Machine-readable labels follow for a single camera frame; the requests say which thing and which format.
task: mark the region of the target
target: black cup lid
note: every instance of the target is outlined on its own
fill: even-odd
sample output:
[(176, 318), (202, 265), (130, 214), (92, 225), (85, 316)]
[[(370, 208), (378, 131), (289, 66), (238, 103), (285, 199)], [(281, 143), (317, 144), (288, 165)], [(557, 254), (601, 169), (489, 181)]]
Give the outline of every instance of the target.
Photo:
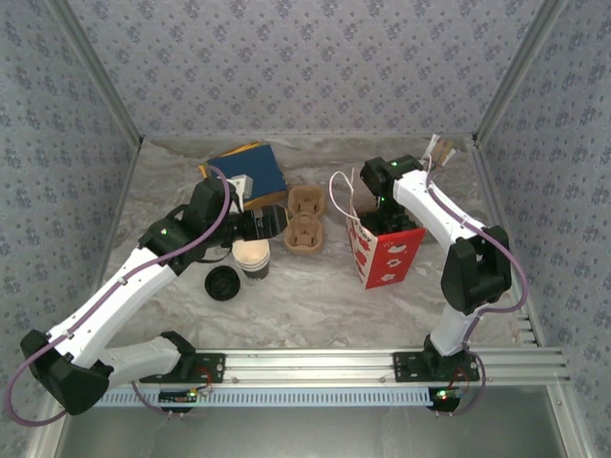
[(240, 291), (240, 277), (228, 265), (220, 265), (210, 271), (204, 283), (206, 292), (217, 301), (229, 301)]

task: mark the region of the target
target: paper cup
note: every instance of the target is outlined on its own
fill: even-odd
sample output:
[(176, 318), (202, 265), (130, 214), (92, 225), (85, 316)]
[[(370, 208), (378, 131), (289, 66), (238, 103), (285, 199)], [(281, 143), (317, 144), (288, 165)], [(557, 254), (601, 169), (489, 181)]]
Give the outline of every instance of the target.
[(233, 257), (244, 274), (252, 280), (262, 280), (269, 273), (269, 242), (267, 240), (233, 243)]

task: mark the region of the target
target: red wire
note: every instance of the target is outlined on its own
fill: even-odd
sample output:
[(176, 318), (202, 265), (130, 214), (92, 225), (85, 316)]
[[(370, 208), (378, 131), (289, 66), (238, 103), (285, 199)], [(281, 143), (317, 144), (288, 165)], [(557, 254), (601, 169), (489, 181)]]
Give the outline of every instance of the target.
[(467, 372), (464, 371), (464, 369), (462, 367), (457, 367), (456, 370), (454, 371), (454, 375), (452, 376), (452, 381), (450, 382), (450, 384), (446, 387), (446, 389), (450, 389), (453, 387), (454, 382), (456, 382), (456, 375), (457, 374), (462, 374), (462, 376), (465, 378), (465, 380), (467, 381), (467, 388), (463, 391), (463, 394), (466, 394), (467, 391), (469, 391), (469, 386), (471, 384), (471, 381), (469, 380), (469, 376), (467, 375)]
[(208, 369), (206, 369), (205, 367), (202, 367), (200, 365), (196, 365), (195, 370), (198, 370), (199, 372), (205, 374), (206, 378), (208, 379), (206, 382), (206, 388), (210, 386), (210, 392), (212, 392), (213, 387), (212, 387), (212, 375), (210, 375), (210, 372), (208, 371)]

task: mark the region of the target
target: metal bracket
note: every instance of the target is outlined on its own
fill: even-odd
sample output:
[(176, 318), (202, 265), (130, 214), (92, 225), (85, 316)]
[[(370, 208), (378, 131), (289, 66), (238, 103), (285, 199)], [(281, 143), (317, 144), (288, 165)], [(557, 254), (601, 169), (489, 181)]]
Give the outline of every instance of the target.
[(431, 371), (431, 365), (422, 351), (399, 351), (392, 354), (394, 380), (404, 382), (469, 382), (479, 380), (479, 371), (475, 358), (471, 355), (454, 355), (457, 358), (438, 370)]
[(227, 361), (224, 353), (195, 353), (193, 355), (193, 369), (186, 377), (181, 377), (177, 371), (165, 375), (153, 375), (140, 379), (142, 384), (192, 384), (206, 383), (208, 376), (211, 384), (221, 384), (225, 375), (225, 363)]

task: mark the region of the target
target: robotic arm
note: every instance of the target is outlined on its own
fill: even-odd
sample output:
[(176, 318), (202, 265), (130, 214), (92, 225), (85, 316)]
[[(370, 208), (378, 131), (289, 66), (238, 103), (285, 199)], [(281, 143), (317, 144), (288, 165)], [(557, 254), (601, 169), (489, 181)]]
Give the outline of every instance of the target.
[[(212, 177), (196, 186), (188, 204), (154, 222), (140, 238), (139, 246), (129, 259), (71, 317), (47, 334), (33, 330), (21, 341), (21, 348), (29, 358), (49, 342), (66, 337), (36, 359), (31, 370), (68, 413), (84, 412), (114, 386), (156, 374), (176, 373), (184, 379), (195, 370), (195, 348), (176, 332), (163, 333), (150, 342), (122, 348), (106, 348), (106, 345), (146, 301), (192, 262), (202, 260), (208, 248), (230, 248), (235, 239), (269, 239), (286, 228), (286, 213), (280, 206), (242, 211), (243, 198), (248, 197), (252, 189), (249, 177), (234, 177), (228, 181), (231, 193), (229, 212), (206, 240), (167, 262), (154, 263), (159, 257), (197, 240), (218, 218), (224, 191), (221, 181)], [(124, 279), (128, 272), (149, 261), (153, 265), (135, 273), (129, 280)], [(116, 288), (117, 283), (121, 284), (119, 288)], [(113, 288), (116, 291), (104, 306), (95, 310), (90, 319), (71, 333), (74, 324), (91, 313), (99, 300)]]
[[(386, 220), (400, 220), (410, 210), (441, 245), (446, 264), (441, 289), (448, 304), (437, 327), (424, 344), (424, 360), (433, 378), (447, 378), (466, 360), (463, 342), (478, 313), (497, 302), (512, 284), (509, 260), (491, 243), (465, 227), (468, 221), (509, 249), (507, 233), (500, 227), (486, 228), (456, 206), (434, 184), (427, 183), (428, 172), (413, 156), (386, 162), (369, 160), (361, 179), (378, 197), (378, 212)], [(463, 223), (453, 219), (433, 200), (431, 193)]]

